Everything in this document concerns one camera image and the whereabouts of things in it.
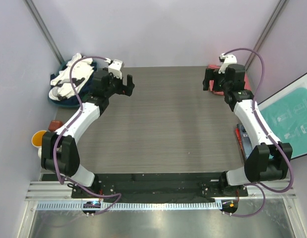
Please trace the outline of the pink t-shirt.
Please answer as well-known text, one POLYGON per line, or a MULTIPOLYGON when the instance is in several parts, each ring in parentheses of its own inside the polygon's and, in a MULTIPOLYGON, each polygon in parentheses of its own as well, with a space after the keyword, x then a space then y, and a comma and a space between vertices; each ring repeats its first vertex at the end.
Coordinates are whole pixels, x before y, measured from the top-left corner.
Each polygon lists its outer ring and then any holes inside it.
MULTIPOLYGON (((220 68, 219 65, 215 65, 215 64, 209 64, 207 67, 213 68, 213 69, 216 69, 216 68, 219 69, 220 68)), ((210 81, 210 83, 209 83, 209 90, 208 91, 212 92, 215 95, 223 96, 224 93, 222 91, 220 91, 219 89, 212 89, 212 84, 213 84, 212 81, 210 81)))

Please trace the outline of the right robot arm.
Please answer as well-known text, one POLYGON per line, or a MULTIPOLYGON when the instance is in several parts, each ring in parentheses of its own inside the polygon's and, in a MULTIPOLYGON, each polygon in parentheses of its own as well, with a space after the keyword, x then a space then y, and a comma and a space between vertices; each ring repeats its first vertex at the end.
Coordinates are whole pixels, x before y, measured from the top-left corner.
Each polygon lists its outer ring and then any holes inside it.
POLYGON ((241 121, 252 145, 242 167, 222 172, 218 188, 225 196, 240 185, 284 179, 293 152, 289 143, 282 143, 268 128, 253 93, 245 89, 245 74, 244 66, 236 63, 227 66, 224 72, 207 67, 202 83, 204 91, 223 92, 225 102, 241 121))

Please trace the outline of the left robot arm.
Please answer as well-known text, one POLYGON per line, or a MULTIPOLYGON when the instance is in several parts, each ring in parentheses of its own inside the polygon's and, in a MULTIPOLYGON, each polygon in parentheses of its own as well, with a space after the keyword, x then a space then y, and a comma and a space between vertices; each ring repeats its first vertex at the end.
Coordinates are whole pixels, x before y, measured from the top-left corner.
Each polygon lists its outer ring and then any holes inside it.
POLYGON ((98 176, 81 165, 77 143, 87 128, 104 113, 111 96, 131 96, 134 88, 130 74, 126 76, 124 85, 122 79, 114 77, 107 69, 96 72, 90 92, 82 99, 83 108, 79 108, 62 127, 43 135, 41 167, 55 173, 57 164, 61 176, 83 186, 88 197, 96 197, 100 192, 98 176))

